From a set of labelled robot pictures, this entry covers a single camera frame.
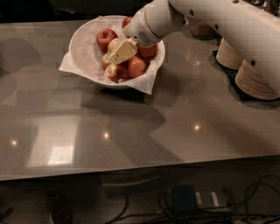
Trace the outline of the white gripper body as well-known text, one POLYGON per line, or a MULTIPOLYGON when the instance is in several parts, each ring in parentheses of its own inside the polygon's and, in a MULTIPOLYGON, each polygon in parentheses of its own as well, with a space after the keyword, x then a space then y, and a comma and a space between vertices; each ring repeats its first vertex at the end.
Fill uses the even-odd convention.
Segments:
POLYGON ((129 36, 142 47, 155 45, 163 38, 162 16, 163 14, 154 7, 143 7, 128 24, 129 36))

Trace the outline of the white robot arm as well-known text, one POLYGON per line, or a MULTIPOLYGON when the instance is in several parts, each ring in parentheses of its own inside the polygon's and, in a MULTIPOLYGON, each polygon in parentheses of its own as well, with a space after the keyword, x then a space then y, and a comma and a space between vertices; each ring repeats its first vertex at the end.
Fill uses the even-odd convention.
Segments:
POLYGON ((215 29, 280 93, 280 20, 243 0, 153 0, 128 24, 129 38, 118 44, 108 60, 121 64, 165 36, 198 22, 215 29))

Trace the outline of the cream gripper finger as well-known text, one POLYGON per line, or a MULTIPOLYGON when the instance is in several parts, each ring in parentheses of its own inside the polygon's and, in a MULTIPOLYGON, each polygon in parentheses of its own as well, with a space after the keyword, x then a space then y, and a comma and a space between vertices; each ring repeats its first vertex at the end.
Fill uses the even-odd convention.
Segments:
POLYGON ((137 42, 131 38, 121 40, 116 48, 108 55, 107 60, 119 65, 137 54, 137 42))

